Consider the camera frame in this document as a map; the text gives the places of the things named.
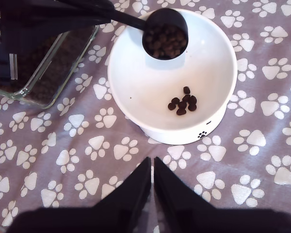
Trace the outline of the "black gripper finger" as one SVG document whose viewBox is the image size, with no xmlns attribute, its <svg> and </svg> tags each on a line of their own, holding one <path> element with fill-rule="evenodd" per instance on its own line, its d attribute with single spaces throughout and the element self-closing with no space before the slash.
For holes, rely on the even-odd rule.
<svg viewBox="0 0 291 233">
<path fill-rule="evenodd" d="M 113 5 L 109 0 L 17 0 L 16 5 L 32 11 L 43 9 L 99 15 L 113 13 Z"/>
<path fill-rule="evenodd" d="M 109 19 L 96 16 L 56 17 L 36 21 L 25 20 L 16 27 L 16 53 L 27 54 L 51 36 L 110 22 Z"/>
<path fill-rule="evenodd" d="M 151 160 L 146 157 L 136 169 L 93 209 L 99 214 L 133 213 L 142 210 L 151 189 Z"/>
<path fill-rule="evenodd" d="M 154 159 L 154 187 L 169 214 L 214 212 L 215 208 L 188 187 L 159 158 Z"/>
</svg>

